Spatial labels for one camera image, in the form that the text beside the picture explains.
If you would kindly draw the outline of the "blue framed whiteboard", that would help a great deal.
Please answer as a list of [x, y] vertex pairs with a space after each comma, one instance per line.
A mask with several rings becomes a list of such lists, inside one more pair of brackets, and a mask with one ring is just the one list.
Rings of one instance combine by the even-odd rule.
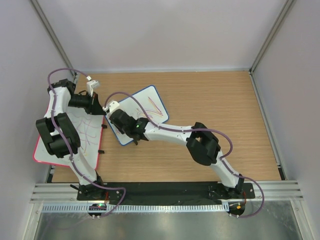
[[[142, 90], [132, 94], [132, 96], [142, 105], [147, 115], [156, 123], [165, 123], [169, 120], [169, 113], [154, 85], [149, 85]], [[131, 98], [125, 97], [123, 100], [118, 101], [119, 108], [125, 111], [129, 116], [138, 119], [145, 118], [145, 114], [138, 106], [138, 104]], [[109, 120], [109, 114], [106, 115], [106, 120], [109, 123], [114, 135], [118, 142], [125, 146], [133, 142], [132, 138], [122, 134]]]

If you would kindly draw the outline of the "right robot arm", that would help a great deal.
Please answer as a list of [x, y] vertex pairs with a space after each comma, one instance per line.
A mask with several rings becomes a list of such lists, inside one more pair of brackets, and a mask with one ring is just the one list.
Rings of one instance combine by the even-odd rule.
[[233, 144], [230, 143], [229, 151], [223, 154], [219, 139], [204, 124], [196, 122], [193, 126], [176, 126], [152, 123], [146, 117], [135, 119], [122, 109], [107, 110], [107, 118], [135, 144], [139, 141], [163, 141], [185, 146], [196, 163], [211, 167], [218, 175], [224, 188], [223, 194], [237, 198], [243, 193], [243, 176], [226, 160]]

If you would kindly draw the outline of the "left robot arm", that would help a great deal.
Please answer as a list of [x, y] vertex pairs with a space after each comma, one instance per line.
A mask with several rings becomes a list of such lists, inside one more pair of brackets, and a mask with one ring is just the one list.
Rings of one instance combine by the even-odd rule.
[[81, 151], [80, 136], [67, 114], [67, 108], [79, 108], [92, 116], [105, 116], [96, 92], [75, 94], [76, 84], [62, 79], [50, 84], [47, 92], [50, 100], [46, 114], [35, 122], [47, 153], [59, 159], [66, 158], [69, 167], [78, 178], [78, 199], [101, 200], [107, 190], [97, 171], [89, 165]]

